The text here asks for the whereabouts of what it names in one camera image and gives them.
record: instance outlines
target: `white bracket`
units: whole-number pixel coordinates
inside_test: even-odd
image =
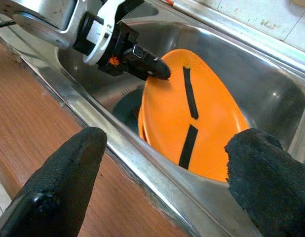
[[[93,27],[91,30],[96,30],[96,34],[99,35],[97,43],[91,53],[83,56],[83,61],[89,65],[95,65],[103,56],[107,49],[115,26],[115,15],[118,6],[120,6],[125,0],[108,0],[99,10],[98,17],[102,18],[104,23],[96,24],[96,29]]]

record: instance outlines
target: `wooden countertop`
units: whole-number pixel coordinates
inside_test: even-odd
[[[0,43],[0,181],[13,198],[71,136],[76,119]],[[186,236],[108,155],[103,157],[80,237]]]

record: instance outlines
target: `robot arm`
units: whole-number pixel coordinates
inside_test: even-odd
[[[117,76],[129,72],[141,79],[168,79],[165,63],[137,44],[138,33],[121,22],[144,0],[95,0],[100,10],[89,12],[86,0],[0,0],[0,13],[24,30],[62,48],[84,54],[84,62]]]

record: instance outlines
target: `stainless steel sink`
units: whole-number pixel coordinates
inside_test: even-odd
[[[140,45],[157,56],[176,48],[195,52],[219,76],[250,125],[273,135],[285,150],[289,149],[305,110],[305,89],[296,76],[201,28],[151,21],[131,25],[139,32]],[[84,64],[82,55],[72,49],[59,50],[58,58],[64,69],[109,111],[125,88],[135,90],[144,84],[131,75],[107,76],[96,66]]]
[[[305,53],[191,0],[172,9],[147,0],[124,21],[158,56],[175,48],[198,54],[219,76],[252,127],[276,137],[305,163]],[[141,81],[113,78],[18,27],[0,36],[81,121],[104,129],[108,150],[147,189],[158,208],[192,236],[261,236],[228,184],[194,175],[168,161],[118,121],[112,111]]]

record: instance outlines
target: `black stripe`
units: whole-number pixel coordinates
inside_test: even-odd
[[[190,68],[183,67],[184,84],[186,87],[186,93],[187,93],[191,117],[194,119],[198,119],[198,111],[197,111],[195,97],[194,97],[194,93],[193,93],[193,87],[191,84],[190,71],[191,71]]]
[[[192,125],[190,125],[179,161],[179,166],[183,167],[184,169],[189,168],[190,159],[194,148],[197,132],[198,130]]]

